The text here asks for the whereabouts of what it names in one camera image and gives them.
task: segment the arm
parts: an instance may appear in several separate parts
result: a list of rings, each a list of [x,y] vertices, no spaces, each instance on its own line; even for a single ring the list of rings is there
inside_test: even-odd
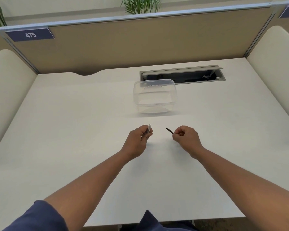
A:
[[[204,166],[235,205],[258,228],[289,231],[289,191],[205,149],[193,128],[177,128],[173,139]]]
[[[69,231],[85,225],[123,166],[143,153],[153,132],[144,134],[147,128],[143,125],[131,131],[118,153],[44,199],[64,218]]]

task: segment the plastic container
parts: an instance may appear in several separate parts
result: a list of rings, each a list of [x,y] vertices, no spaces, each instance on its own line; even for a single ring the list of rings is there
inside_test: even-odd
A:
[[[140,113],[169,112],[177,102],[176,85],[171,79],[135,82],[134,102]]]

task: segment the white desk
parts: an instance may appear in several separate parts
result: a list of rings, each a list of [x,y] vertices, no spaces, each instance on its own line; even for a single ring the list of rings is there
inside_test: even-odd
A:
[[[139,71],[216,65],[226,81],[177,85],[175,110],[137,113]],[[289,116],[245,58],[38,75],[0,143],[0,229],[116,153],[128,132],[151,124],[142,156],[128,163],[86,225],[243,214],[166,127],[194,127],[205,147],[289,190]]]

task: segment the number sign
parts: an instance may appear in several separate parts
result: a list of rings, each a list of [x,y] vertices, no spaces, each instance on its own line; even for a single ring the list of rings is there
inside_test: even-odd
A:
[[[54,36],[48,28],[7,31],[6,34],[14,41],[30,41],[30,40],[44,40],[54,39]]]

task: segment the floor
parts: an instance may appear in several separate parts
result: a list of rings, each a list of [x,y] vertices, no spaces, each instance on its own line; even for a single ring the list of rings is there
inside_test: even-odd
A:
[[[194,220],[200,231],[260,231],[247,218]],[[118,231],[117,225],[85,227],[82,231]]]

